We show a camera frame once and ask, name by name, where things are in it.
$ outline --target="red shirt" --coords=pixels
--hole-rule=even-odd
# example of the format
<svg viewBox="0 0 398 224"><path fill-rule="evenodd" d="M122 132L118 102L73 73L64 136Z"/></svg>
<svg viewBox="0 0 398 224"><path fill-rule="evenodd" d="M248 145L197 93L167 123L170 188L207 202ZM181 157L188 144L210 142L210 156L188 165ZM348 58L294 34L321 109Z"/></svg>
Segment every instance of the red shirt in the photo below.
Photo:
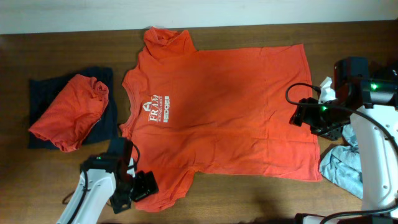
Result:
<svg viewBox="0 0 398 224"><path fill-rule="evenodd" d="M303 45L196 50L188 31L151 28L123 86L131 116L123 136L154 171L159 193L136 204L157 212L184 197L196 171L319 181L319 146L308 126L289 124L286 88L311 84ZM312 90L290 92L298 101Z"/></svg>

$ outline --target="dark blue cloth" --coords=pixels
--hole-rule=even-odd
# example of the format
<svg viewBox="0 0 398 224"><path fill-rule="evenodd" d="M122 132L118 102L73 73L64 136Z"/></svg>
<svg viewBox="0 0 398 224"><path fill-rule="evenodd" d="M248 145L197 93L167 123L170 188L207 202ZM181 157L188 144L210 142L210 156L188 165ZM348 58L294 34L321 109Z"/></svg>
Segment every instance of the dark blue cloth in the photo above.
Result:
<svg viewBox="0 0 398 224"><path fill-rule="evenodd" d="M76 74L86 77L95 77L109 88L109 102L101 119L94 125L90 133L83 141L83 144L96 142L118 137L118 110L113 98L113 72L111 68L91 67L85 70L74 72L58 78L47 80L29 80L30 87L30 116L29 123L32 126L50 106L58 93L65 87L69 80ZM29 133L29 149L58 149L51 141L43 141Z"/></svg>

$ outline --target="folded shirt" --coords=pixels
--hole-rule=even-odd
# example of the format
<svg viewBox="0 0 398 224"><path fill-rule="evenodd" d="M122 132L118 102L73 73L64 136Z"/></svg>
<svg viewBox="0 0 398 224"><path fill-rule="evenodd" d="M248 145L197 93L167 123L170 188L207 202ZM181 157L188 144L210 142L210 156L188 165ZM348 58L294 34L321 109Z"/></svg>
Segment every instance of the folded shirt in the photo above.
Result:
<svg viewBox="0 0 398 224"><path fill-rule="evenodd" d="M75 75L29 131L63 152L78 149L108 105L108 87L95 77Z"/></svg>
<svg viewBox="0 0 398 224"><path fill-rule="evenodd" d="M46 80L29 80L30 88L30 115L29 123L32 126L50 106L60 91L67 85L76 74L85 77L95 77L104 83L108 89L108 106L106 107L101 119L94 125L91 132L83 141L84 144L93 144L118 137L118 110L113 98L113 72L111 68L90 67L79 72L64 75L57 78ZM29 149L58 149L51 141L44 141L29 133Z"/></svg>

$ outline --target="light blue cloth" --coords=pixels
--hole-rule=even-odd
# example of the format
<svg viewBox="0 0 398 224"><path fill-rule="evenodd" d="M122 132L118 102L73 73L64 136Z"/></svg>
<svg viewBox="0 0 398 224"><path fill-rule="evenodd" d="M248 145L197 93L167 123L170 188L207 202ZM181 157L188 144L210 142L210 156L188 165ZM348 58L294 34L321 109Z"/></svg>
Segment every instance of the light blue cloth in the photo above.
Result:
<svg viewBox="0 0 398 224"><path fill-rule="evenodd" d="M336 146L326 154L319 165L319 171L328 180L362 199L362 169L358 141L353 127L343 128L343 137L350 146Z"/></svg>

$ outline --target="folded red cloth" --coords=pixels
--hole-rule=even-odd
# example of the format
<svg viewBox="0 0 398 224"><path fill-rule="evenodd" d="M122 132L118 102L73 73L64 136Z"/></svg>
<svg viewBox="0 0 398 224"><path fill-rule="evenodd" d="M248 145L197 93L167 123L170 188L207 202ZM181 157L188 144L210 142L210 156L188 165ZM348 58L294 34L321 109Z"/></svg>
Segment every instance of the folded red cloth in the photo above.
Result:
<svg viewBox="0 0 398 224"><path fill-rule="evenodd" d="M81 146L108 105L108 87L95 77L75 75L29 131L63 152Z"/></svg>

